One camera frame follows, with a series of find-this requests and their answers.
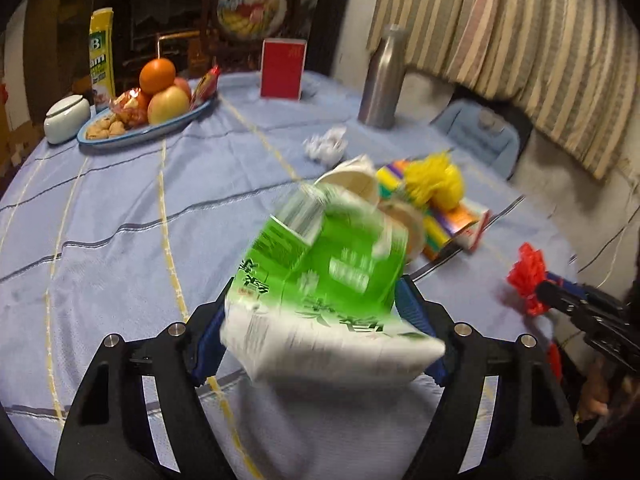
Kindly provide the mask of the white ceramic jar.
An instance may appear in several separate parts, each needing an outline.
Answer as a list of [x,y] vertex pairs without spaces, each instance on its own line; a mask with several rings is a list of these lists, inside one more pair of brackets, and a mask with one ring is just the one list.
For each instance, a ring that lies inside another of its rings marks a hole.
[[80,94],[66,96],[52,105],[43,122],[44,136],[49,144],[67,142],[91,118],[91,108],[87,99]]

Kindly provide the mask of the red apple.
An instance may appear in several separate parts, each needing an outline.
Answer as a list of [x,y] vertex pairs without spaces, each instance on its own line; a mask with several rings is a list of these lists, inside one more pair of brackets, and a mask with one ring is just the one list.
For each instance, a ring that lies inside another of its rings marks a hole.
[[186,97],[189,100],[192,99],[192,91],[191,91],[191,88],[190,88],[189,81],[187,81],[187,80],[185,80],[185,79],[183,79],[181,77],[176,77],[174,79],[174,85],[177,88],[181,89],[186,94]]

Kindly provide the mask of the yellow apple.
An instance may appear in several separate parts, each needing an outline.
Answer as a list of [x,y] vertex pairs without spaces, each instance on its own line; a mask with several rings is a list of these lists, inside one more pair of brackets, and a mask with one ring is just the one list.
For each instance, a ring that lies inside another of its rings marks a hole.
[[180,87],[170,86],[154,94],[149,102],[148,123],[159,125],[186,114],[190,110],[190,98]]

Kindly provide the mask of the blue cushioned chair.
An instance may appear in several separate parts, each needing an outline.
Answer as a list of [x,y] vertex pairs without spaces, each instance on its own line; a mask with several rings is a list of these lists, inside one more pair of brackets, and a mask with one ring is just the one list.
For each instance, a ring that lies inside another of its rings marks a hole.
[[520,136],[490,108],[469,100],[455,100],[431,125],[504,180],[512,177],[520,154]]

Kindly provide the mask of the orange fruit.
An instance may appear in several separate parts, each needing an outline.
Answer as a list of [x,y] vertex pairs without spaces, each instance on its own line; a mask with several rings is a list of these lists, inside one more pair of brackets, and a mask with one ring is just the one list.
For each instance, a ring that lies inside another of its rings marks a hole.
[[176,68],[168,58],[154,58],[143,66],[139,86],[147,94],[155,94],[170,87],[176,78]]

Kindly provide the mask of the blue fruit tray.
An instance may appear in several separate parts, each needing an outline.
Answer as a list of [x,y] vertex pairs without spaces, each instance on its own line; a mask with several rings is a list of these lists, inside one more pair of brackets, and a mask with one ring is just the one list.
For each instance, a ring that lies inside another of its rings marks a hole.
[[161,136],[167,136],[173,134],[185,126],[189,125],[194,120],[200,119],[205,113],[209,112],[217,101],[217,97],[214,96],[204,104],[200,105],[189,113],[183,114],[180,117],[168,120],[162,124],[149,126],[146,125],[140,128],[134,128],[127,130],[120,136],[113,136],[112,138],[105,139],[90,139],[88,137],[88,129],[95,122],[98,122],[101,118],[108,114],[107,110],[104,110],[100,114],[97,114],[83,125],[76,136],[77,142],[83,148],[88,150],[111,150],[112,148],[124,148],[125,146],[148,142],[160,138]]

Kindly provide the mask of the wrapped candy bag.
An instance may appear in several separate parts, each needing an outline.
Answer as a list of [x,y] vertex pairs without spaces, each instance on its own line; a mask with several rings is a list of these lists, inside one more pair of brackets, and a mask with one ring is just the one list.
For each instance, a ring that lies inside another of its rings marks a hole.
[[140,88],[133,88],[110,101],[110,110],[127,129],[138,128],[148,123],[148,107],[151,97]]

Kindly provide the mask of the blue striped tablecloth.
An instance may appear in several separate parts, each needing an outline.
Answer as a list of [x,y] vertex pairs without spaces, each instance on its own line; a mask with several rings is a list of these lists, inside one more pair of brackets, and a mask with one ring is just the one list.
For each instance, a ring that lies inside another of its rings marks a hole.
[[[497,215],[480,247],[409,271],[428,299],[483,335],[549,340],[525,321],[506,274],[529,243],[576,280],[576,255],[546,212],[430,122],[396,116],[390,131],[357,122],[360,96],[306,73],[300,101],[259,99],[256,74],[220,82],[222,103],[164,140],[86,155],[42,142],[1,200],[1,404],[53,470],[62,422],[107,334],[156,336],[215,300],[292,175],[316,180],[303,140],[346,126],[347,158],[376,166],[452,150],[466,195]],[[242,479],[401,479],[442,390],[419,377],[370,392],[252,384],[224,357],[204,411]]]

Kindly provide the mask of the colourful tissue box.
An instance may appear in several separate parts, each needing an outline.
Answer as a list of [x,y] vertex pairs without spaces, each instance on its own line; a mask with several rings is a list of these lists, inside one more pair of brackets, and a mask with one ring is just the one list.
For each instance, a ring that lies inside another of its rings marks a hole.
[[490,210],[465,197],[464,177],[448,153],[395,160],[378,169],[376,178],[378,208],[408,230],[408,260],[476,251]]

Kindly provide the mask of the steel water bottle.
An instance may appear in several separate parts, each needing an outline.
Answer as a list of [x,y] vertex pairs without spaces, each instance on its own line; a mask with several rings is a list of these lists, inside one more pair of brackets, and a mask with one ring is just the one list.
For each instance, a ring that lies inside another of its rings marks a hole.
[[407,31],[397,24],[385,27],[371,56],[364,82],[358,120],[371,128],[393,127],[404,82]]

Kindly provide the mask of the red snack packet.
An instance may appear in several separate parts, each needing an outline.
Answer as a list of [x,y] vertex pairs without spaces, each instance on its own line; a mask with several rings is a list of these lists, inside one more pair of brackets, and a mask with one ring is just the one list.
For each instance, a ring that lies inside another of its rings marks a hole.
[[214,65],[198,82],[195,89],[192,92],[191,108],[196,108],[204,105],[213,99],[218,88],[218,79],[220,76],[220,68],[218,65]]

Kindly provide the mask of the green white drink carton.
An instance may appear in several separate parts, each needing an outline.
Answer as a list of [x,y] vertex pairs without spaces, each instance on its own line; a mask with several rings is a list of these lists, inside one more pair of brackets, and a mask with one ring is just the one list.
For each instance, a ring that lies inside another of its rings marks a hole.
[[222,344],[254,382],[412,382],[446,346],[393,311],[407,244],[404,226],[344,188],[296,186],[236,271]]

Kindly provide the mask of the white paper ball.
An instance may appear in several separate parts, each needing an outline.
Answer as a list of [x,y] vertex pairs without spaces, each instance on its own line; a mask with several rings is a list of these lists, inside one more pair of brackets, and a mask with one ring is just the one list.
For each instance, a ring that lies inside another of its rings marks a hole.
[[333,127],[321,136],[311,136],[303,142],[305,155],[326,169],[334,168],[346,152],[346,131],[346,127]]

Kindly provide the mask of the red card box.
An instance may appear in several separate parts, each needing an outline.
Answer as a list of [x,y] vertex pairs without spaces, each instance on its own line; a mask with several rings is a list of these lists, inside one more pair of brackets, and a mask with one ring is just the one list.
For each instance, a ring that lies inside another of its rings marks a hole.
[[262,43],[260,96],[299,100],[307,43],[301,39],[267,38]]

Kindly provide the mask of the walnuts pile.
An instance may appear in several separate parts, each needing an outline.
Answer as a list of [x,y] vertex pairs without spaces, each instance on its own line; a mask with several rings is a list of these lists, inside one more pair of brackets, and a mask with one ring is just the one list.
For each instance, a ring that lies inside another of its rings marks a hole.
[[127,132],[125,124],[116,115],[105,115],[88,125],[85,137],[88,140],[104,140],[122,136]]

